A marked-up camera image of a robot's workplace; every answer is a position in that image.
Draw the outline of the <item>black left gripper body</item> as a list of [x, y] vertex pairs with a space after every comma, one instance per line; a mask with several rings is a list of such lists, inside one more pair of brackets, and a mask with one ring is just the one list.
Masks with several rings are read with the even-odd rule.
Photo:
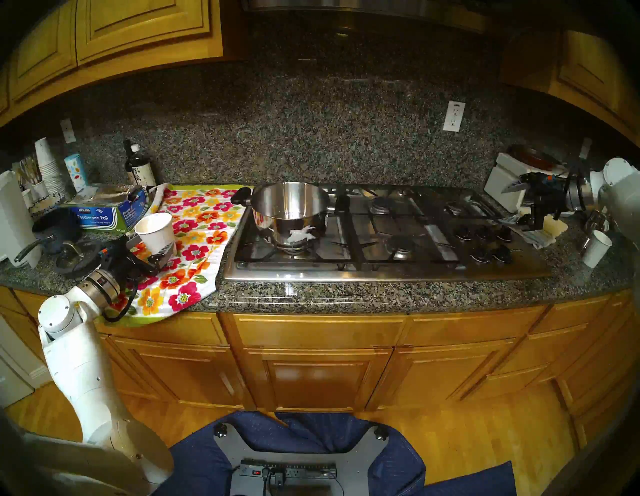
[[128, 280], [139, 282], [153, 275], [152, 266], [137, 258], [127, 248], [127, 240], [111, 240], [99, 252], [100, 269], [108, 273], [119, 286]]

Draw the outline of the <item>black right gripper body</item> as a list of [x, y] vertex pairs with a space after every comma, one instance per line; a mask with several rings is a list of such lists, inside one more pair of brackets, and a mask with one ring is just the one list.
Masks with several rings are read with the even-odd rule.
[[567, 178], [540, 172], [530, 172], [522, 175], [522, 181], [530, 183], [525, 191], [525, 201], [528, 202], [530, 213], [555, 215], [568, 210], [566, 206]]

